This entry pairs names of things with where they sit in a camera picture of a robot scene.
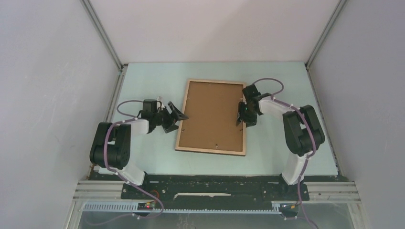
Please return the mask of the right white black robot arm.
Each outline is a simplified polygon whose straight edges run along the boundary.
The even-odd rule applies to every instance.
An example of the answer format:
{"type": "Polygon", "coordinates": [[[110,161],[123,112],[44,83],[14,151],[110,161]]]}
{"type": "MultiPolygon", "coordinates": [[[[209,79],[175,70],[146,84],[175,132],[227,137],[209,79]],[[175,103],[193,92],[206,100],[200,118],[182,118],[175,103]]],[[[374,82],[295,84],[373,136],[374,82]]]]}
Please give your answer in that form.
{"type": "Polygon", "coordinates": [[[275,98],[270,93],[261,94],[254,84],[242,90],[244,101],[238,104],[236,124],[255,126],[259,115],[279,118],[284,127],[285,141],[291,154],[281,173],[284,183],[278,185],[278,194],[291,199],[297,193],[296,184],[303,181],[309,159],[325,141],[315,109],[311,105],[295,107],[275,98]]]}

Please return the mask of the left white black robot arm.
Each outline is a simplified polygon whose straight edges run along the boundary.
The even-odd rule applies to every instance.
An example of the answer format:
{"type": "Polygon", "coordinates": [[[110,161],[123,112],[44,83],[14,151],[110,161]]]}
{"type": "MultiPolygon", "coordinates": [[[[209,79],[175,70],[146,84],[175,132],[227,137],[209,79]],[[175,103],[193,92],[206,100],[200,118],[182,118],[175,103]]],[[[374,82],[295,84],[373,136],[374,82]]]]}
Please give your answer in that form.
{"type": "Polygon", "coordinates": [[[178,121],[187,120],[188,116],[172,102],[164,105],[161,98],[145,99],[141,103],[138,114],[126,114],[127,120],[98,124],[89,159],[133,185],[132,192],[143,199],[150,195],[151,186],[144,181],[147,173],[129,163],[132,137],[150,134],[158,126],[170,133],[179,128],[178,121]]]}

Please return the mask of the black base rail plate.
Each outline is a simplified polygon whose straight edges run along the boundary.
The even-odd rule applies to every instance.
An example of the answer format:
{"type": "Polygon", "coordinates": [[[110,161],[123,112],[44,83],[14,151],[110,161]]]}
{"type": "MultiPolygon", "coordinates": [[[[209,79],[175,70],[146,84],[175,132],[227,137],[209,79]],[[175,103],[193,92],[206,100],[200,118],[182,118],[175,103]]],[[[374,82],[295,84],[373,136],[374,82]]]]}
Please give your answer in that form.
{"type": "Polygon", "coordinates": [[[287,185],[281,176],[147,175],[142,190],[124,184],[121,199],[157,197],[165,208],[264,210],[276,202],[308,201],[307,185],[287,185]]]}

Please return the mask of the aluminium frame rails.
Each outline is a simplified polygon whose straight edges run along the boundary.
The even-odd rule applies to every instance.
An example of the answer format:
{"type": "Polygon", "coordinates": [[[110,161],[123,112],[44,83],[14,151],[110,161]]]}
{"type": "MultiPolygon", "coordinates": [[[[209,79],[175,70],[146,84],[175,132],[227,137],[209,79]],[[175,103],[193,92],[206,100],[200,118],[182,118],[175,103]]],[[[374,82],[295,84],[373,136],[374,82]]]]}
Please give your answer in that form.
{"type": "MultiPolygon", "coordinates": [[[[357,187],[353,181],[346,182],[310,182],[305,181],[309,193],[309,203],[347,203],[361,202],[357,187]]],[[[120,200],[123,181],[83,180],[79,181],[74,198],[97,200],[120,200]]]]}

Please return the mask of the left corner aluminium post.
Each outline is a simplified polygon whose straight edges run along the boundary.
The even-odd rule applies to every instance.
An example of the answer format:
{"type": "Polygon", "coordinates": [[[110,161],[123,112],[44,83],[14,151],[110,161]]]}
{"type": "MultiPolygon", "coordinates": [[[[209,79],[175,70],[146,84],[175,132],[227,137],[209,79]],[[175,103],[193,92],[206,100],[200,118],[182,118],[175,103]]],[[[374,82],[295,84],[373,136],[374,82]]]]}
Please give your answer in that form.
{"type": "Polygon", "coordinates": [[[96,32],[98,33],[99,37],[101,38],[101,41],[103,42],[104,46],[106,47],[109,55],[113,59],[114,64],[118,68],[119,71],[122,71],[124,64],[118,57],[118,54],[113,47],[113,44],[93,6],[90,0],[80,0],[82,3],[86,13],[89,16],[90,21],[92,22],[96,32]]]}

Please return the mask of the corner aluminium post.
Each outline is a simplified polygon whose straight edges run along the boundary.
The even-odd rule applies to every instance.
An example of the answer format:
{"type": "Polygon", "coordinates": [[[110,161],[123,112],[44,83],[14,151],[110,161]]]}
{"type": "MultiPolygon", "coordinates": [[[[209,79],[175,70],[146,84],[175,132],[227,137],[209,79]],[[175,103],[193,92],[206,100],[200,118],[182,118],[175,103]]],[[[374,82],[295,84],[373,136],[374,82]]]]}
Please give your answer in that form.
{"type": "Polygon", "coordinates": [[[325,43],[326,39],[328,38],[329,33],[332,31],[334,24],[338,20],[339,16],[341,15],[342,11],[344,10],[345,6],[347,5],[349,1],[348,0],[339,0],[338,4],[334,8],[331,16],[329,17],[324,29],[322,30],[322,33],[320,37],[318,38],[313,50],[311,51],[305,66],[306,69],[309,70],[316,59],[319,51],[321,50],[323,44],[325,43]]]}
{"type": "Polygon", "coordinates": [[[119,71],[122,71],[124,64],[118,57],[118,54],[113,47],[113,44],[93,6],[90,0],[80,0],[82,3],[86,13],[89,16],[90,21],[92,22],[96,32],[98,33],[99,37],[101,38],[101,41],[103,42],[104,46],[106,47],[109,55],[113,59],[114,64],[118,68],[119,71]]]}

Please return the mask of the right corner aluminium post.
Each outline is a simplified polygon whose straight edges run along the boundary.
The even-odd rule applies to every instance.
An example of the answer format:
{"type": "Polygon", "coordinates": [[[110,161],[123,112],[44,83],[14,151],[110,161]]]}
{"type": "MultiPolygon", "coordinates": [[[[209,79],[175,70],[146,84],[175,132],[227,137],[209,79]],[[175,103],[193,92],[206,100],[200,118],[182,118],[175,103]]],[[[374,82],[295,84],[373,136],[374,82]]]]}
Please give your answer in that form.
{"type": "Polygon", "coordinates": [[[329,33],[332,31],[334,24],[338,20],[339,16],[341,15],[342,11],[344,10],[345,6],[347,5],[349,1],[348,0],[339,0],[338,4],[334,8],[331,16],[329,17],[324,29],[322,30],[322,33],[320,37],[318,38],[313,50],[311,51],[305,66],[306,69],[309,70],[316,59],[319,51],[321,50],[323,44],[325,43],[326,39],[328,38],[329,33]]]}

